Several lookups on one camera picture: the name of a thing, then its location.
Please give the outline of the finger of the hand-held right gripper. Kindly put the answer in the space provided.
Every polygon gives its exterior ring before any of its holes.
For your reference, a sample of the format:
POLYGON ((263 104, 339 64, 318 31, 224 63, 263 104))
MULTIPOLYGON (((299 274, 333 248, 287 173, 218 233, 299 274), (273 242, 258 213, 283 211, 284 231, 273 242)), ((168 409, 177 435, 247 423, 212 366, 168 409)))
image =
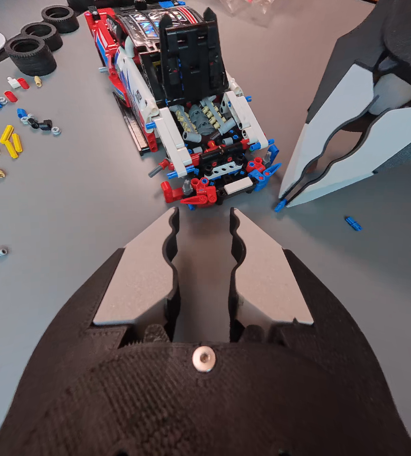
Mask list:
POLYGON ((385 110, 371 122, 360 145, 330 162, 319 177, 290 196, 294 188, 286 197, 286 207, 304 204, 370 177, 410 144, 411 107, 385 110))
POLYGON ((372 72, 353 64, 302 128, 282 179, 279 199, 287 197, 302 180, 310 165, 323 155, 333 135, 345 124, 362 116, 373 97, 372 72))

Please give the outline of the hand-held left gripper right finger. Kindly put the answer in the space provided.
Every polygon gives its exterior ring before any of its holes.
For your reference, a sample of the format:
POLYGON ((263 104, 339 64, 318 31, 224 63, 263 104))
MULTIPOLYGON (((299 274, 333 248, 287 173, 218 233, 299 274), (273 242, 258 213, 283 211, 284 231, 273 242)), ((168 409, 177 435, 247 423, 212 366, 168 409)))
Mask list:
POLYGON ((257 326, 264 337, 280 324, 312 326, 308 308, 288 258, 272 237, 237 208, 230 210, 231 271, 230 341, 257 326))

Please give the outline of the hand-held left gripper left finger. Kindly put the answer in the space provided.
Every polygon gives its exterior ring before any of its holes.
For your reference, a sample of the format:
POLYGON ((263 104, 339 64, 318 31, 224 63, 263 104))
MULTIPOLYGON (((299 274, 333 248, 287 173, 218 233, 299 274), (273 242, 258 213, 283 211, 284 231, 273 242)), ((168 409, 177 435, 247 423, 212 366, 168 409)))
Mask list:
POLYGON ((178 252, 179 208, 169 208, 123 249, 93 323, 129 324, 138 337, 151 324, 173 338, 180 313, 178 272, 172 261, 178 252))

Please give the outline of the clear plastic bag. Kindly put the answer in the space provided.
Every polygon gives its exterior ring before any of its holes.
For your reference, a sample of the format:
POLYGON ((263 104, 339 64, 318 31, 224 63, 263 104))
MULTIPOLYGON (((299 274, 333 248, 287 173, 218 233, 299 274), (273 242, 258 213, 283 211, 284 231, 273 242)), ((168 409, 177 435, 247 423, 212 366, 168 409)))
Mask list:
POLYGON ((232 17, 268 27, 277 16, 290 13, 301 7, 303 1, 297 0, 220 0, 223 9, 232 17))

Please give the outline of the toy brick race car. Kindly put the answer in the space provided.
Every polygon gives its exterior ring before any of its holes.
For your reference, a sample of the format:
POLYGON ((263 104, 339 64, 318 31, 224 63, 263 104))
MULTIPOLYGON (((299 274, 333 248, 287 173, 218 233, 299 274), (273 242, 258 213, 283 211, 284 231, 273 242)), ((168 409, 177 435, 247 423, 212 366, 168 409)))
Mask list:
POLYGON ((166 203, 190 210, 261 191, 281 167, 236 80, 226 71, 218 22, 184 1, 93 2, 84 16, 139 154, 165 158, 166 203))

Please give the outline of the black toy tyre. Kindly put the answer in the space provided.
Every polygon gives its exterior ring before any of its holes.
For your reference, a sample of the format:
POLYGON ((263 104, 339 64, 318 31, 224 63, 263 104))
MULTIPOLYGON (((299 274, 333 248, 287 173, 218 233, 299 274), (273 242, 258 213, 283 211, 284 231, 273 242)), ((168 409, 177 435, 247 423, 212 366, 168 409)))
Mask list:
POLYGON ((63 45, 57 28, 47 22, 42 21, 27 24, 21 28, 20 33, 41 38, 52 52, 60 49, 63 45))
POLYGON ((65 5, 51 5, 41 11, 44 22, 55 26, 60 34, 76 31, 79 23, 74 11, 65 5))
POLYGON ((51 50, 40 37, 18 34, 7 40, 4 50, 25 75, 46 76, 57 68, 51 50))

